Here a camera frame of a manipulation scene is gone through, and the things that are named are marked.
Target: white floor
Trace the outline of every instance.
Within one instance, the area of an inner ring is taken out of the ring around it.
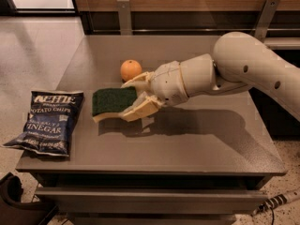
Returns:
[[[0,143],[23,131],[29,110],[30,91],[55,89],[83,38],[79,18],[0,17]],[[288,173],[273,178],[263,189],[272,197],[300,187],[300,140],[275,141]],[[37,181],[15,171],[20,150],[0,149],[0,175],[17,174],[22,180],[23,202],[33,199]],[[300,201],[275,210],[276,225],[300,225]],[[256,217],[238,215],[234,225],[271,224],[271,213]],[[51,225],[64,223],[56,216]]]

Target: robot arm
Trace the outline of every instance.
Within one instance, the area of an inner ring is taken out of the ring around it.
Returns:
[[[256,38],[238,32],[221,37],[213,57],[204,54],[174,61],[126,82],[123,87],[135,86],[139,99],[121,117],[132,121],[194,96],[233,94],[256,87],[300,121],[299,68]]]

